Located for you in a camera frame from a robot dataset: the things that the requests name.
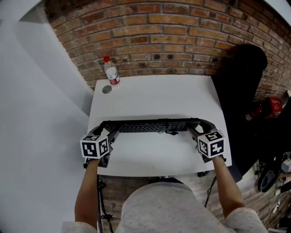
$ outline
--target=floor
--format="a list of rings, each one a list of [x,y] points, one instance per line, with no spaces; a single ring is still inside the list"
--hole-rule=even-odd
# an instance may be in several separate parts
[[[274,196],[274,192],[277,186],[274,185],[268,192],[261,193],[257,189],[258,177],[254,175],[256,166],[251,168],[239,181],[238,187],[240,188],[245,206],[254,209],[259,215],[260,219],[264,223],[265,227],[273,228],[277,225],[281,216],[285,215],[288,208],[290,193],[282,193],[279,197]],[[206,177],[197,177],[197,174],[188,174],[182,176],[176,176],[178,180],[187,185],[195,194],[198,201],[205,203],[207,196],[207,189],[210,187],[212,180],[215,176],[214,171],[211,171]],[[106,212],[112,214],[114,221],[112,222],[113,230],[115,230],[119,224],[121,217],[121,209],[124,201],[138,188],[156,182],[156,177],[109,177],[100,176],[104,182],[107,183],[107,187],[103,190],[104,204]],[[270,210],[280,199],[280,207],[276,213],[270,213]],[[218,192],[216,184],[213,186],[207,209],[213,213],[219,220],[223,220],[222,209],[218,199]],[[106,220],[103,221],[103,232],[109,233],[109,225]]]

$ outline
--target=white table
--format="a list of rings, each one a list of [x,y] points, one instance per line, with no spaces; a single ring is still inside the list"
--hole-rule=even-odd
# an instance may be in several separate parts
[[[88,132],[108,120],[200,118],[215,124],[225,139],[226,164],[231,152],[224,116],[210,76],[151,75],[121,78],[108,94],[102,88],[109,80],[97,81]],[[173,136],[157,132],[120,133],[112,144],[107,168],[98,173],[110,176],[151,177],[213,170],[204,163],[188,132]]]

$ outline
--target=red bottle cap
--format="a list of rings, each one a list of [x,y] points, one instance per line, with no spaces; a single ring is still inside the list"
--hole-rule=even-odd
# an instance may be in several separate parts
[[[109,58],[108,56],[105,56],[105,57],[103,58],[103,61],[104,61],[104,62],[109,62],[109,61],[110,61],[110,58]]]

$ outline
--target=brick wall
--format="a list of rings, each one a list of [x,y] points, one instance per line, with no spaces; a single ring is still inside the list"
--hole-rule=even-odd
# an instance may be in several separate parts
[[[215,75],[243,43],[268,58],[256,99],[291,89],[290,26],[262,0],[47,0],[45,10],[92,89],[104,56],[121,77]]]

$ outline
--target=plastic bottle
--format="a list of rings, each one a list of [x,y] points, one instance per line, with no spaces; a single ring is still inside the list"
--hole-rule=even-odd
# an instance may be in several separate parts
[[[118,84],[120,82],[120,78],[118,76],[117,68],[115,64],[112,61],[110,61],[110,58],[108,56],[104,57],[103,61],[104,61],[104,70],[110,83],[112,85]]]

